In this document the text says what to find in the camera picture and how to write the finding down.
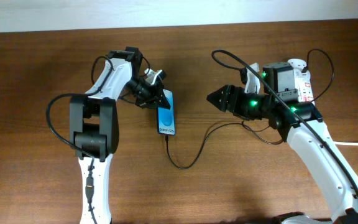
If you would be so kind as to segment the blue screen Galaxy smartphone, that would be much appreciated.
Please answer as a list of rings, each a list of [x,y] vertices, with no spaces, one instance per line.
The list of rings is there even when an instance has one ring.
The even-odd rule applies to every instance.
[[[157,108],[157,131],[159,134],[175,135],[175,116],[173,93],[170,90],[163,90],[170,109]]]

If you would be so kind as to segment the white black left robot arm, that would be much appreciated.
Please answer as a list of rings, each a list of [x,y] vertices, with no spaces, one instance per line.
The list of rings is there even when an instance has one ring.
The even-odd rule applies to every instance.
[[[111,223],[109,170],[119,144],[117,101],[122,90],[135,96],[140,108],[169,109],[163,92],[164,70],[140,74],[144,59],[136,47],[112,50],[102,57],[104,68],[93,86],[70,99],[70,142],[81,169],[81,223]]]

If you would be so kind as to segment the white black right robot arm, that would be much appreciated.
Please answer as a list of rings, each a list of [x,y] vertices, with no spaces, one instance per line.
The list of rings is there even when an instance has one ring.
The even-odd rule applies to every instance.
[[[207,96],[219,110],[245,120],[267,119],[298,154],[317,183],[333,223],[358,223],[358,176],[331,138],[310,98],[300,99],[297,78],[307,75],[302,60],[270,63],[262,73],[240,70],[244,88],[224,85]]]

